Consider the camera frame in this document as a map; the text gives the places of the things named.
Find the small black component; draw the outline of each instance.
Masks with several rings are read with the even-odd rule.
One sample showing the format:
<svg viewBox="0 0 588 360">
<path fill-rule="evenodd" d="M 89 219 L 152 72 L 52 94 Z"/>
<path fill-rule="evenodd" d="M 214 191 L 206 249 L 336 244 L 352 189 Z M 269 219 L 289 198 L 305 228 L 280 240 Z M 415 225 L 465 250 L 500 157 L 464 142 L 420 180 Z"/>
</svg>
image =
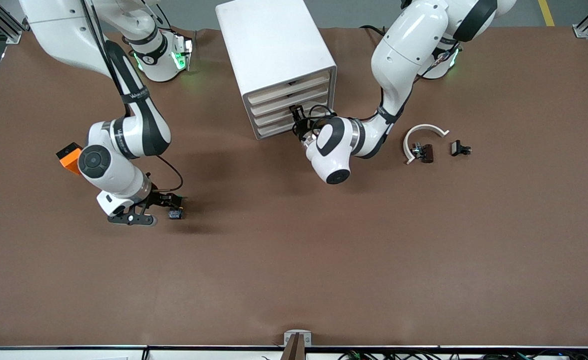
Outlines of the small black component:
<svg viewBox="0 0 588 360">
<path fill-rule="evenodd" d="M 62 160 L 64 157 L 66 157 L 69 153 L 71 153 L 72 151 L 76 150 L 76 149 L 80 149 L 83 150 L 83 147 L 78 145 L 75 142 L 72 142 L 71 144 L 65 146 L 65 148 L 63 150 L 60 150 L 59 152 L 56 153 L 56 156 L 58 157 L 58 160 Z"/>
<path fill-rule="evenodd" d="M 431 164 L 434 162 L 434 149 L 430 143 L 422 147 L 422 152 L 423 157 L 420 158 L 420 161 L 425 164 Z"/>
<path fill-rule="evenodd" d="M 182 205 L 182 196 L 174 193 L 159 193 L 152 191 L 147 197 L 147 203 L 149 204 L 148 207 L 156 205 L 157 207 L 162 206 L 164 208 L 180 208 Z"/>
<path fill-rule="evenodd" d="M 452 156 L 455 157 L 456 155 L 459 155 L 460 153 L 463 155 L 471 155 L 472 154 L 472 148 L 469 146 L 463 146 L 460 144 L 460 140 L 454 141 L 452 142 Z"/>
<path fill-rule="evenodd" d="M 171 220 L 182 220 L 182 207 L 172 207 L 169 215 Z"/>
</svg>

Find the white curved plastic part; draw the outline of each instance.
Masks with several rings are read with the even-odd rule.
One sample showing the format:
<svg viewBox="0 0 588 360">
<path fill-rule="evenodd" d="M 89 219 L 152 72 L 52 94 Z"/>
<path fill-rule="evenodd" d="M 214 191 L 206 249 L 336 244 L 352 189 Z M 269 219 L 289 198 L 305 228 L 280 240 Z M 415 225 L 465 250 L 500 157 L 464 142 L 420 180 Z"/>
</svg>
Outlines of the white curved plastic part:
<svg viewBox="0 0 588 360">
<path fill-rule="evenodd" d="M 445 137 L 445 135 L 449 134 L 449 130 L 445 130 L 443 131 L 442 129 L 440 129 L 438 126 L 436 125 L 430 125 L 429 123 L 422 123 L 421 125 L 416 125 L 413 128 L 411 128 L 408 132 L 407 135 L 405 135 L 405 139 L 403 140 L 403 151 L 405 153 L 405 157 L 407 157 L 407 162 L 406 164 L 410 164 L 410 162 L 412 162 L 416 157 L 413 155 L 412 151 L 410 150 L 410 146 L 409 146 L 409 139 L 410 139 L 410 135 L 413 132 L 416 132 L 417 130 L 431 130 L 432 132 L 435 132 L 436 134 L 440 135 L 441 138 Z"/>
</svg>

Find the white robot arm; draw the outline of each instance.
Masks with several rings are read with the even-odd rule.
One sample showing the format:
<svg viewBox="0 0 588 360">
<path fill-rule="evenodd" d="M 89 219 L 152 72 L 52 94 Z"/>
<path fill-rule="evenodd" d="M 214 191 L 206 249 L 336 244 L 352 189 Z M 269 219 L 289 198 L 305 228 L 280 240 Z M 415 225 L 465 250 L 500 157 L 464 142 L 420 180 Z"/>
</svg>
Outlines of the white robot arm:
<svg viewBox="0 0 588 360">
<path fill-rule="evenodd" d="M 372 55 L 372 73 L 382 91 L 376 114 L 365 120 L 336 116 L 320 132 L 317 125 L 296 130 L 319 177 L 339 184 L 350 174 L 351 155 L 376 155 L 403 113 L 416 74 L 426 59 L 433 59 L 444 34 L 454 34 L 448 48 L 452 50 L 458 41 L 469 41 L 486 30 L 496 9 L 497 0 L 415 0 L 406 7 Z"/>
<path fill-rule="evenodd" d="M 138 157 L 161 155 L 172 136 L 125 51 L 100 32 L 92 17 L 93 6 L 84 0 L 47 4 L 21 0 L 21 5 L 38 42 L 49 55 L 65 64 L 108 76 L 119 89 L 127 113 L 92 125 L 87 144 L 77 159 L 79 173 L 102 190 L 97 199 L 110 221 L 152 225 L 154 219 L 144 215 L 144 209 L 141 214 L 134 214 L 139 221 L 133 217 L 122 221 L 123 215 L 129 217 L 135 205 L 143 201 L 148 201 L 147 206 L 171 203 L 179 207 L 175 195 L 159 194 L 148 176 L 131 163 Z M 64 149 L 62 155 L 73 151 L 74 148 Z"/>
</svg>

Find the black strap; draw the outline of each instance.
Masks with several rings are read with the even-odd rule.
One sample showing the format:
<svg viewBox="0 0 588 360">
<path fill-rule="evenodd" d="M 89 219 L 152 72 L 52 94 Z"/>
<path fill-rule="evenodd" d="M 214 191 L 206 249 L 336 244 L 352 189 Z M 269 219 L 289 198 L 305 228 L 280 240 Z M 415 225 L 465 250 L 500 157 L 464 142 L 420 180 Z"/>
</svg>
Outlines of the black strap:
<svg viewBox="0 0 588 360">
<path fill-rule="evenodd" d="M 330 138 L 323 145 L 323 147 L 318 145 L 318 140 L 316 141 L 316 148 L 318 149 L 318 152 L 324 157 L 329 155 L 329 153 L 331 153 L 336 148 L 336 146 L 340 144 L 340 141 L 342 140 L 342 137 L 344 137 L 345 133 L 345 123 L 337 116 L 329 119 L 326 125 L 332 126 L 332 135 L 330 135 Z"/>
<path fill-rule="evenodd" d="M 497 8 L 496 0 L 478 0 L 454 32 L 453 38 L 463 43 L 473 39 Z"/>
<path fill-rule="evenodd" d="M 132 95 L 126 95 L 125 98 L 127 101 L 133 100 L 134 98 L 138 100 L 136 101 L 136 104 L 138 105 L 138 110 L 140 110 L 139 114 L 142 116 L 143 120 L 143 153 L 148 157 L 163 153 L 167 150 L 170 143 L 163 138 L 163 135 L 158 128 L 158 124 L 156 123 L 156 119 L 154 118 L 154 114 L 152 113 L 151 108 L 154 108 L 154 101 L 149 97 L 148 90 L 146 90 L 145 87 L 138 89 L 139 83 L 136 83 L 136 79 L 140 82 L 140 77 L 136 71 L 130 71 L 131 63 L 129 63 L 125 51 L 113 41 L 105 41 L 105 43 L 109 59 L 114 64 L 117 73 L 119 73 L 120 78 L 122 78 L 127 89 L 132 92 Z"/>
<path fill-rule="evenodd" d="M 129 39 L 123 36 L 123 39 L 127 40 L 127 43 L 130 45 L 145 45 L 151 43 L 151 41 L 156 38 L 156 34 L 158 34 L 158 25 L 154 25 L 154 30 L 151 34 L 149 34 L 144 39 Z"/>
<path fill-rule="evenodd" d="M 129 150 L 129 146 L 127 146 L 127 142 L 125 141 L 125 132 L 123 131 L 124 120 L 125 118 L 123 116 L 114 120 L 114 139 L 116 139 L 118 150 L 120 150 L 122 155 L 129 160 L 138 159 L 138 157 Z"/>
<path fill-rule="evenodd" d="M 434 51 L 431 52 L 432 57 L 434 57 L 434 61 L 438 59 L 438 55 L 442 54 L 447 50 L 443 50 L 442 48 L 434 48 Z"/>
<path fill-rule="evenodd" d="M 399 111 L 399 114 L 390 114 L 389 112 L 387 112 L 387 110 L 385 110 L 383 104 L 379 105 L 376 109 L 376 113 L 382 116 L 383 119 L 385 119 L 385 123 L 387 125 L 396 123 L 396 121 L 398 121 L 398 118 L 401 117 L 402 112 L 403 110 Z"/>
<path fill-rule="evenodd" d="M 445 45 L 454 45 L 456 43 L 456 39 L 449 39 L 449 38 L 440 38 L 440 42 L 444 43 Z"/>
<path fill-rule="evenodd" d="M 167 38 L 164 35 L 162 35 L 162 36 L 163 36 L 163 42 L 156 50 L 154 50 L 152 52 L 147 52 L 147 53 L 134 51 L 134 53 L 136 54 L 136 57 L 138 57 L 138 59 L 145 64 L 155 65 L 158 62 L 158 59 L 160 59 L 161 56 L 167 51 L 167 45 L 169 43 Z"/>
<path fill-rule="evenodd" d="M 390 114 L 383 107 L 383 88 L 381 88 L 380 89 L 380 105 L 378 105 L 378 108 L 376 109 L 376 114 L 379 114 L 380 116 L 382 116 L 382 118 L 385 119 L 385 123 L 387 125 L 395 124 L 396 121 L 398 121 L 398 118 L 401 117 L 401 115 L 403 114 L 403 111 L 405 110 L 405 105 L 407 104 L 407 101 L 410 99 L 410 96 L 412 96 L 412 91 L 413 91 L 413 87 L 410 90 L 410 93 L 407 96 L 407 99 L 405 99 L 405 102 L 403 103 L 401 108 L 398 110 L 398 112 L 396 114 Z"/>
<path fill-rule="evenodd" d="M 120 98 L 123 100 L 124 104 L 141 103 L 149 98 L 149 89 L 147 89 L 147 86 L 143 85 L 143 88 L 139 91 L 121 95 Z"/>
</svg>

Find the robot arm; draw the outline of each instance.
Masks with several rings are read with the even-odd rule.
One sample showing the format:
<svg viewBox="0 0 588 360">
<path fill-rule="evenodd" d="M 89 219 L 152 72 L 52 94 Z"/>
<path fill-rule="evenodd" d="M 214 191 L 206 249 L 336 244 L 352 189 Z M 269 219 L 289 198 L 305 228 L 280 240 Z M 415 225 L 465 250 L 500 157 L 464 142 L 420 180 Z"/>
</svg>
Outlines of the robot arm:
<svg viewBox="0 0 588 360">
<path fill-rule="evenodd" d="M 191 39 L 159 29 L 143 11 L 157 0 L 94 0 L 99 18 L 118 29 L 133 48 L 139 68 L 150 80 L 167 82 L 187 68 Z"/>
<path fill-rule="evenodd" d="M 445 32 L 446 7 L 437 0 L 413 2 L 378 44 L 371 66 L 383 96 L 372 118 L 360 121 L 335 117 L 321 128 L 315 141 L 308 140 L 307 158 L 326 183 L 339 184 L 347 179 L 350 155 L 369 159 L 380 150 L 403 112 L 422 60 Z M 316 135 L 310 131 L 307 137 Z"/>
<path fill-rule="evenodd" d="M 38 42 L 49 55 L 114 80 L 125 107 L 132 112 L 92 125 L 77 161 L 79 173 L 101 189 L 97 199 L 104 212 L 111 217 L 122 214 L 155 190 L 130 160 L 161 155 L 172 141 L 170 129 L 125 51 L 97 30 L 97 20 L 89 14 L 84 0 L 47 4 L 21 0 L 21 5 Z"/>
<path fill-rule="evenodd" d="M 299 136 L 322 180 L 328 184 L 344 182 L 350 174 L 351 155 L 364 159 L 376 155 L 403 113 L 416 74 L 425 62 L 428 68 L 438 64 L 433 51 L 438 50 L 441 39 L 454 41 L 447 48 L 452 50 L 458 41 L 479 35 L 494 18 L 496 1 L 415 0 L 404 9 L 372 55 L 372 73 L 382 91 L 376 114 L 367 120 L 334 117 L 320 132 L 312 126 Z M 514 0 L 500 1 L 513 4 Z"/>
</svg>

